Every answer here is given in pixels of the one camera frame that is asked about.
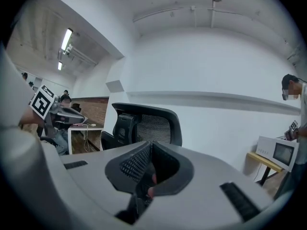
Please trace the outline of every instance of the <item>white desk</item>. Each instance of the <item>white desk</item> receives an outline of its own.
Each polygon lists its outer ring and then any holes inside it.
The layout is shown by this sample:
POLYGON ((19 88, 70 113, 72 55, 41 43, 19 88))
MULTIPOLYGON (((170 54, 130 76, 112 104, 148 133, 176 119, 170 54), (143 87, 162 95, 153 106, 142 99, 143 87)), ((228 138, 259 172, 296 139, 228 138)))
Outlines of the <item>white desk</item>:
POLYGON ((72 130, 78 130, 78 131, 92 131, 92 130, 101 130, 101 132, 104 130, 104 126, 101 124, 98 124, 92 120, 87 119, 84 124, 96 124, 96 126, 88 126, 87 125, 83 125, 83 126, 75 126, 72 125, 68 128, 68 151, 69 154, 72 154, 72 148, 71 148, 71 131, 72 130))

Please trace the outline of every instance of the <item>microwave oven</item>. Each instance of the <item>microwave oven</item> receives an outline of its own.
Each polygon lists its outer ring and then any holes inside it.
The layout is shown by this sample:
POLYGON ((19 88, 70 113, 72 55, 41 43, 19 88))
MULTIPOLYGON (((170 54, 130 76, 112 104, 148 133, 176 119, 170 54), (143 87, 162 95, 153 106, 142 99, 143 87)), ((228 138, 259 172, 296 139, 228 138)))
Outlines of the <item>microwave oven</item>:
POLYGON ((256 153, 291 172, 299 143, 260 136, 256 153))

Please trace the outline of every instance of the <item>wooden table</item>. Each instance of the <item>wooden table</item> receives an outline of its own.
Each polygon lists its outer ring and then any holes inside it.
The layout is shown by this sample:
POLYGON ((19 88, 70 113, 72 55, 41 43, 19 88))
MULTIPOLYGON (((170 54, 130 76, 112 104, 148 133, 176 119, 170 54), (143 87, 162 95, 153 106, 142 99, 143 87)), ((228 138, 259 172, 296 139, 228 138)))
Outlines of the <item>wooden table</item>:
POLYGON ((83 126, 72 125, 68 128, 68 151, 69 151, 69 154, 72 154, 72 147, 71 147, 71 131, 72 130, 78 130, 78 131, 101 130, 101 132, 104 130, 103 125, 98 124, 97 122, 95 122, 94 120, 91 120, 91 119, 87 119, 83 124, 84 124, 83 126))
POLYGON ((263 184, 264 184, 265 180, 267 179, 271 169, 275 170, 278 173, 280 173, 283 170, 282 167, 280 167, 276 163, 273 163, 272 161, 256 154, 255 152, 252 152, 252 151, 248 152, 247 156, 267 166, 267 168, 265 169, 265 172, 262 176, 262 179, 259 183, 261 186, 263 186, 263 184))

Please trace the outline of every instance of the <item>shirt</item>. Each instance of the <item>shirt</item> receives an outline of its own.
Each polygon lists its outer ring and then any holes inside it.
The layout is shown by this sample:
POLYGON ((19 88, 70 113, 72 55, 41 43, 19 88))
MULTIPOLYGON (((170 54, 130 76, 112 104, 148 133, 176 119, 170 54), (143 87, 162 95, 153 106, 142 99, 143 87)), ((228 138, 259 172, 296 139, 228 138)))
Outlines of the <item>shirt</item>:
MULTIPOLYGON (((307 128, 307 85, 303 83, 301 95, 301 127, 307 128)), ((307 163, 307 137, 298 137, 298 152, 296 156, 296 164, 307 163)))

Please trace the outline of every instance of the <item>ceiling light fixture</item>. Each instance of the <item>ceiling light fixture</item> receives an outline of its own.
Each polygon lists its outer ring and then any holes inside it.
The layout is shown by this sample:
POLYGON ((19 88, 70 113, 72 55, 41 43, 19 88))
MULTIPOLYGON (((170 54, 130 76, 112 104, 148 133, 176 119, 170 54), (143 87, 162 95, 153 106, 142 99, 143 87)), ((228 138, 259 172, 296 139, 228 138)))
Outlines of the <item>ceiling light fixture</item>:
POLYGON ((59 62, 58 69, 61 71, 61 69, 62 69, 62 62, 59 62))
POLYGON ((73 30, 68 28, 66 33, 65 33, 65 36, 64 36, 64 39, 63 39, 63 43, 62 43, 62 49, 63 50, 66 50, 66 47, 67 47, 67 44, 68 44, 68 41, 71 37, 71 34, 72 34, 73 30))

